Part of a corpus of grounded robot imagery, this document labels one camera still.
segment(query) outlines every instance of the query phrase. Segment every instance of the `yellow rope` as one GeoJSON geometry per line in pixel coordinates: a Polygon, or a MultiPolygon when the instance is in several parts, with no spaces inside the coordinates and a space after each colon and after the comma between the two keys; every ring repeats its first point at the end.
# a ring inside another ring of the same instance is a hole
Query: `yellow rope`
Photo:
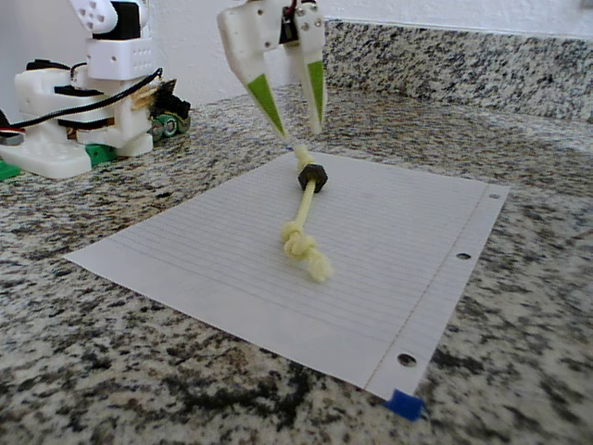
{"type": "MultiPolygon", "coordinates": [[[[313,157],[305,146],[297,146],[295,154],[298,158],[298,170],[300,172],[313,163],[313,157]]],[[[315,239],[304,234],[305,221],[309,214],[314,193],[315,180],[310,180],[303,193],[303,199],[296,218],[291,222],[287,222],[282,229],[282,240],[286,256],[294,261],[308,260],[310,277],[317,283],[324,283],[334,273],[332,264],[325,255],[317,250],[315,239]]]]}

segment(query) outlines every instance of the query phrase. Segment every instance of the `white paper sheet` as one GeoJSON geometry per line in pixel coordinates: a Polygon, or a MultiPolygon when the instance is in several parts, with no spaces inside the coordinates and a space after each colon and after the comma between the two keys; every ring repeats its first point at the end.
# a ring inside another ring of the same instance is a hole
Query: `white paper sheet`
{"type": "Polygon", "coordinates": [[[291,154],[66,258],[385,399],[412,393],[508,188],[315,159],[330,181],[305,232],[336,270],[324,285],[283,253],[302,197],[291,154]]]}

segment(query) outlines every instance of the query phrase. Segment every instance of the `granite backsplash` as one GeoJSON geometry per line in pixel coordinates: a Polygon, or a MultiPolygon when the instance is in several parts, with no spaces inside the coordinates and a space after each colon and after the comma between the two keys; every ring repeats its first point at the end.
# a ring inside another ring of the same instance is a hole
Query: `granite backsplash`
{"type": "Polygon", "coordinates": [[[593,41],[331,19],[332,86],[593,121],[593,41]]]}

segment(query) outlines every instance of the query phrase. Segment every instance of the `blue tape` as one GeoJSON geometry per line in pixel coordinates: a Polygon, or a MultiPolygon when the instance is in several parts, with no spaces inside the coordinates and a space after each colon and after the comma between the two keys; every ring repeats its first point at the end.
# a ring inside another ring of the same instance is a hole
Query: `blue tape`
{"type": "Polygon", "coordinates": [[[405,419],[415,422],[420,418],[423,411],[424,402],[417,397],[398,391],[393,392],[391,400],[385,402],[385,408],[401,415],[405,419]]]}

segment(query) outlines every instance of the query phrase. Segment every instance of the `white robot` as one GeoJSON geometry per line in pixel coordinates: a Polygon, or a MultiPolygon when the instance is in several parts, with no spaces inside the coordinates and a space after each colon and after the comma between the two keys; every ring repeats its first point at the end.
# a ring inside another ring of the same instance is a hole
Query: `white robot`
{"type": "MultiPolygon", "coordinates": [[[[150,109],[163,90],[162,70],[155,70],[141,0],[69,2],[82,26],[92,33],[86,42],[86,61],[65,67],[36,60],[17,75],[19,108],[26,120],[10,127],[26,127],[26,136],[16,146],[0,143],[0,158],[5,162],[50,178],[88,172],[100,159],[150,151],[150,109]]],[[[284,46],[299,66],[311,129],[320,132],[326,102],[325,23],[317,3],[249,0],[222,12],[219,27],[231,69],[282,138],[287,133],[263,55],[284,46]]],[[[169,97],[172,88],[165,88],[169,97]]],[[[189,104],[175,105],[187,115],[189,104]]]]}

